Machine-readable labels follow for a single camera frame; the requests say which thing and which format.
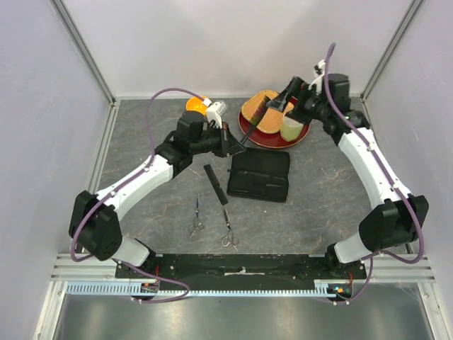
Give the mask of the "black tail comb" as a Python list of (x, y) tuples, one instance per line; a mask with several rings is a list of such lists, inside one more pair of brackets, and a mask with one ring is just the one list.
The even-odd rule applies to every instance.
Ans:
[(267, 106), (266, 103), (271, 100), (267, 96), (264, 97), (262, 102), (259, 104), (257, 107), (255, 113), (253, 114), (253, 117), (251, 118), (251, 121), (249, 122), (249, 129), (247, 132), (244, 133), (244, 136), (241, 139), (242, 143), (245, 143), (250, 136), (254, 133), (256, 129), (258, 129), (258, 124), (260, 121), (263, 119), (263, 116), (265, 115), (267, 111)]

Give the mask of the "black zip tool case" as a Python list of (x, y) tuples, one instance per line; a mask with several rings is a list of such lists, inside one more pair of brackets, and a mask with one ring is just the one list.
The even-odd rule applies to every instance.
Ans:
[(284, 203), (289, 191), (289, 168), (288, 152), (249, 147), (232, 157), (226, 193)]

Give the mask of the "black straight comb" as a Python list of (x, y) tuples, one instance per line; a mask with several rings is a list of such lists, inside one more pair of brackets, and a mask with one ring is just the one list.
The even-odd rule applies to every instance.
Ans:
[(216, 193), (219, 202), (221, 205), (226, 205), (229, 201), (223, 191), (223, 189), (220, 186), (219, 180), (210, 164), (206, 164), (203, 166), (203, 169), (205, 170), (205, 173), (207, 174), (208, 179), (210, 180), (210, 183), (214, 189), (214, 192)]

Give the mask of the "silver scissors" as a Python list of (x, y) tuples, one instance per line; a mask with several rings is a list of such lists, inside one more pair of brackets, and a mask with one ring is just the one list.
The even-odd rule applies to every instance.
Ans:
[(190, 226), (190, 237), (193, 237), (196, 232), (203, 232), (205, 230), (205, 225), (200, 219), (200, 195), (197, 194), (195, 201), (195, 215), (193, 217), (193, 222)]
[(225, 220), (225, 223), (226, 223), (226, 234), (225, 236), (222, 238), (222, 246), (223, 247), (233, 247), (235, 250), (238, 250), (238, 245), (239, 245), (239, 239), (236, 238), (234, 236), (234, 232), (231, 228), (231, 222), (230, 222), (230, 219), (229, 219), (229, 214), (228, 214), (228, 211), (227, 211), (227, 207), (225, 205), (222, 206), (222, 211), (223, 211), (223, 214), (224, 214), (224, 220)]

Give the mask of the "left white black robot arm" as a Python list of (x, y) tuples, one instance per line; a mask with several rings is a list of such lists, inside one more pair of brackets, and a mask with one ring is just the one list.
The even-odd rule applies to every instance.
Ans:
[(217, 157), (230, 157), (244, 150), (227, 123), (216, 127), (207, 123), (201, 113), (184, 112), (176, 129), (135, 170), (95, 194), (78, 194), (69, 226), (72, 259), (81, 260), (74, 252), (82, 247), (88, 252), (87, 259), (129, 263), (139, 278), (149, 278), (156, 268), (152, 258), (155, 253), (138, 239), (126, 237), (121, 219), (154, 189), (188, 168), (195, 155), (211, 152)]

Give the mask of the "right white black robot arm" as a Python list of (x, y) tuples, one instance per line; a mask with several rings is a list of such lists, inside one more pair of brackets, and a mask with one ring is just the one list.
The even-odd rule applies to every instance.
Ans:
[(372, 208), (353, 236), (331, 245), (331, 256), (323, 266), (326, 274), (342, 278), (350, 263), (390, 254), (392, 247), (411, 242), (418, 243), (418, 254), (406, 263), (418, 263), (425, 252), (422, 226), (429, 203), (402, 184), (379, 149), (364, 113), (352, 110), (349, 78), (327, 74), (308, 84), (295, 76), (266, 106), (282, 112), (291, 101), (295, 105), (289, 118), (303, 125), (321, 122), (356, 170)]

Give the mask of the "woven bamboo basket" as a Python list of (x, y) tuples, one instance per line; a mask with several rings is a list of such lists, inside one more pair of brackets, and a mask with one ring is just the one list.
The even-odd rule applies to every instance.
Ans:
[[(255, 113), (257, 107), (262, 102), (265, 96), (269, 99), (274, 99), (278, 93), (273, 90), (263, 90), (258, 92), (256, 95), (248, 99), (241, 107), (242, 116), (248, 121), (251, 121), (253, 114)], [(261, 132), (267, 134), (274, 134), (280, 131), (282, 126), (282, 119), (285, 113), (288, 113), (294, 108), (293, 103), (288, 103), (283, 112), (269, 108), (267, 109), (263, 119), (258, 124), (258, 129)]]

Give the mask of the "pale green cup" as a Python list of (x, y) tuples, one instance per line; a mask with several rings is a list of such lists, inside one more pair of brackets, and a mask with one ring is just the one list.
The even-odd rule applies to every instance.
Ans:
[(282, 117), (280, 127), (281, 138), (287, 142), (296, 140), (302, 132), (304, 125), (290, 118), (286, 113)]

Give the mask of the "red round tray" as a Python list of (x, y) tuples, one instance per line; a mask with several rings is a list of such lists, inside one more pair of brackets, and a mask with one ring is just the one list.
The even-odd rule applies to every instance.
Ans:
[[(291, 98), (290, 103), (295, 104), (297, 100), (295, 98)], [(241, 114), (241, 109), (239, 111), (239, 126), (244, 134), (245, 132), (248, 131), (249, 129), (249, 122), (242, 116)], [(281, 138), (280, 132), (274, 133), (274, 134), (267, 134), (264, 132), (261, 132), (259, 129), (256, 129), (254, 133), (250, 136), (249, 140), (255, 143), (256, 145), (259, 145), (261, 147), (266, 147), (270, 149), (284, 149), (288, 147), (292, 147), (296, 145), (297, 143), (301, 142), (306, 135), (309, 133), (310, 130), (310, 125), (304, 125), (302, 128), (301, 134), (298, 136), (296, 140), (293, 140), (291, 142), (287, 142)]]

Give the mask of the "orange bowl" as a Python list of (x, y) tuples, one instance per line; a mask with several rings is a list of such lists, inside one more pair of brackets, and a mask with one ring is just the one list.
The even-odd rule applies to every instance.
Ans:
[(206, 110), (211, 104), (212, 101), (206, 96), (193, 96), (192, 98), (187, 100), (185, 108), (187, 111), (196, 111), (198, 113), (206, 115)]

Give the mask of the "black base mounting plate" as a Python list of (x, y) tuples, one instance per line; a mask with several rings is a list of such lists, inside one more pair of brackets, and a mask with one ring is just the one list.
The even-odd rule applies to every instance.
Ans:
[(185, 282), (201, 275), (220, 277), (230, 274), (346, 281), (367, 276), (359, 261), (334, 266), (323, 255), (308, 254), (158, 254), (145, 260), (139, 269)]

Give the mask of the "right aluminium corner post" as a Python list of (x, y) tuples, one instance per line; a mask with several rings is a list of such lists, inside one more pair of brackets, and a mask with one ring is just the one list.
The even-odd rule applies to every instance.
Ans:
[(371, 93), (373, 92), (377, 82), (382, 77), (385, 69), (389, 65), (392, 57), (395, 55), (399, 45), (402, 43), (406, 33), (410, 29), (419, 11), (422, 9), (425, 1), (424, 0), (412, 0), (410, 1), (408, 8), (406, 9), (403, 17), (399, 21), (390, 41), (386, 45), (377, 65), (373, 69), (370, 78), (368, 79), (363, 91), (360, 94), (360, 98), (363, 103), (367, 101)]

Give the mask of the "aluminium corner post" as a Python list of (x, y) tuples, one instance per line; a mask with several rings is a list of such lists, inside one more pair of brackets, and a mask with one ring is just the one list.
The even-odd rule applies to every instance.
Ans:
[(412, 0), (410, 1), (408, 8), (406, 9), (403, 17), (399, 21), (390, 41), (386, 45), (377, 65), (373, 69), (370, 78), (368, 79), (363, 91), (360, 94), (360, 98), (363, 103), (367, 101), (371, 93), (373, 92), (377, 82), (382, 77), (385, 69), (389, 65), (392, 57), (395, 55), (399, 45), (402, 43), (406, 33), (410, 29), (419, 11), (422, 9), (425, 1), (424, 0)]
[(62, 0), (50, 0), (50, 3), (56, 11), (56, 14), (59, 17), (60, 21), (63, 23), (63, 26), (68, 32), (69, 37), (75, 45), (79, 55), (81, 56), (91, 75), (95, 79), (98, 88), (101, 90), (101, 93), (110, 105), (115, 104), (115, 96), (113, 95), (109, 85), (107, 84), (105, 77), (102, 75), (102, 72), (97, 65), (93, 55), (91, 54), (88, 45), (82, 37), (82, 34), (79, 31), (75, 20), (72, 18), (67, 5)]

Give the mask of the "aluminium front frame rail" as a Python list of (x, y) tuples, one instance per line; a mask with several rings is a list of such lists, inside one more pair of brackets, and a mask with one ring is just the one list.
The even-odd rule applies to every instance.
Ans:
[[(51, 279), (56, 281), (114, 281), (116, 263), (95, 258), (74, 262), (68, 254), (59, 254)], [(407, 264), (388, 255), (374, 257), (372, 283), (434, 283), (435, 277), (427, 257)]]

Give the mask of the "left aluminium corner post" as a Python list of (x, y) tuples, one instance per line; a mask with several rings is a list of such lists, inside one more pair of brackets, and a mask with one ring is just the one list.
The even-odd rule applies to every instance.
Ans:
[(88, 45), (82, 37), (82, 34), (79, 31), (75, 20), (72, 18), (67, 5), (62, 0), (50, 0), (50, 3), (56, 11), (56, 14), (59, 17), (60, 21), (63, 23), (63, 26), (68, 32), (69, 37), (75, 45), (79, 55), (81, 56), (91, 75), (95, 79), (98, 88), (101, 90), (101, 93), (110, 105), (115, 104), (115, 96), (113, 95), (109, 85), (107, 84), (105, 77), (102, 75), (102, 72), (97, 65), (93, 55), (91, 54)]

